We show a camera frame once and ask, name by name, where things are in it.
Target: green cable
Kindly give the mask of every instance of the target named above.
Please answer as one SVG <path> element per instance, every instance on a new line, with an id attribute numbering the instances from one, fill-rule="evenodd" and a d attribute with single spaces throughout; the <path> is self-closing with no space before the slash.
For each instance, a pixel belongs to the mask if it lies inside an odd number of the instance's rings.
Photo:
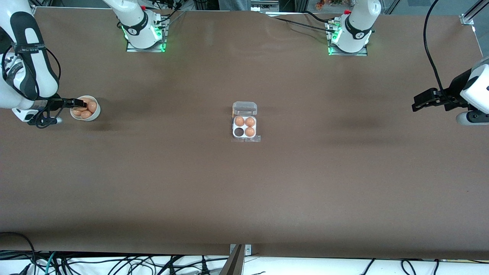
<path id="1" fill-rule="evenodd" d="M 54 257 L 54 254 L 55 254 L 55 253 L 56 253 L 56 251 L 55 251 L 55 252 L 53 252 L 53 253 L 51 254 L 51 256 L 49 256 L 49 259 L 47 260 L 47 264 L 46 264 L 46 270 L 45 270 L 45 272 L 44 272 L 44 275 L 48 275 L 48 274 L 49 274 L 49 265 L 51 264 L 51 261 L 53 260 L 53 257 Z"/>

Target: table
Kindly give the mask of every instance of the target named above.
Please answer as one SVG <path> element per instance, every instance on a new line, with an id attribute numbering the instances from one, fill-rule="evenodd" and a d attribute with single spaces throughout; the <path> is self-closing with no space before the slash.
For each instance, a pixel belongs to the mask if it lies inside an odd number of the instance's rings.
<path id="1" fill-rule="evenodd" d="M 59 94 L 102 109 L 42 131 L 0 111 L 0 229 L 36 249 L 489 256 L 488 128 L 411 111 L 436 86 L 422 17 L 380 16 L 368 57 L 329 56 L 321 31 L 256 12 L 187 12 L 165 53 L 125 52 L 110 10 L 36 18 Z M 445 85 L 481 58 L 456 16 L 433 16 L 428 41 Z M 231 141 L 239 100 L 258 104 L 260 143 Z"/>

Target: egg carton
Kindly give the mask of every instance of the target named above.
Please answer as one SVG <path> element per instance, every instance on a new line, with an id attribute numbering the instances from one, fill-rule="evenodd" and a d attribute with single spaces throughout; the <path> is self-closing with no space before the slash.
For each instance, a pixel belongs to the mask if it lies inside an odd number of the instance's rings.
<path id="1" fill-rule="evenodd" d="M 239 124 L 241 123 L 237 123 L 236 120 L 239 121 L 241 120 L 241 118 L 243 119 L 242 120 L 243 124 L 240 126 Z M 242 116 L 242 115 L 235 116 L 233 119 L 233 136 L 235 138 L 254 138 L 256 136 L 256 118 L 254 116 Z"/>
<path id="2" fill-rule="evenodd" d="M 231 120 L 233 141 L 260 142 L 261 136 L 256 134 L 258 106 L 251 101 L 236 101 L 233 103 L 233 118 Z"/>

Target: metal clamp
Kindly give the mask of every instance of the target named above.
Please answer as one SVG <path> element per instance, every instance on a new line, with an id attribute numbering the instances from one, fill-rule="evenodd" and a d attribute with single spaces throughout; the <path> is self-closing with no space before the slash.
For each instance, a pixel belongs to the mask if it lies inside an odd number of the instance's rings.
<path id="1" fill-rule="evenodd" d="M 219 275 L 242 275 L 245 256 L 251 255 L 251 245 L 231 245 L 231 256 L 227 259 Z"/>
<path id="2" fill-rule="evenodd" d="M 459 16 L 460 23 L 462 23 L 462 25 L 474 25 L 474 17 L 488 4 L 489 0 L 478 0 L 466 13 Z"/>

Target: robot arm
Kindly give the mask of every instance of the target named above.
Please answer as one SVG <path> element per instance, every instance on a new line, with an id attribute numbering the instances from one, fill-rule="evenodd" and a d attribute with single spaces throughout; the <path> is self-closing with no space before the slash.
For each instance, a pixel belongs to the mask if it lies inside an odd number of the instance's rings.
<path id="1" fill-rule="evenodd" d="M 430 106 L 445 106 L 445 111 L 467 108 L 457 115 L 461 125 L 489 125 L 489 57 L 455 77 L 450 87 L 430 88 L 414 97 L 413 112 Z"/>
<path id="2" fill-rule="evenodd" d="M 351 14 L 343 14 L 337 19 L 340 28 L 332 42 L 344 52 L 360 51 L 368 43 L 381 10 L 378 0 L 357 0 Z"/>
<path id="3" fill-rule="evenodd" d="M 134 47 L 149 48 L 162 39 L 162 35 L 155 31 L 161 26 L 160 14 L 143 10 L 136 0 L 103 1 L 119 18 L 127 40 Z"/>
<path id="4" fill-rule="evenodd" d="M 50 111 L 84 105 L 57 95 L 58 77 L 27 0 L 0 0 L 0 27 L 14 50 L 1 54 L 0 108 L 12 109 L 21 121 L 45 128 L 60 120 Z"/>
<path id="5" fill-rule="evenodd" d="M 26 99 L 49 98 L 58 90 L 46 46 L 27 0 L 0 0 L 0 27 L 12 41 L 15 56 L 2 70 L 3 79 Z"/>

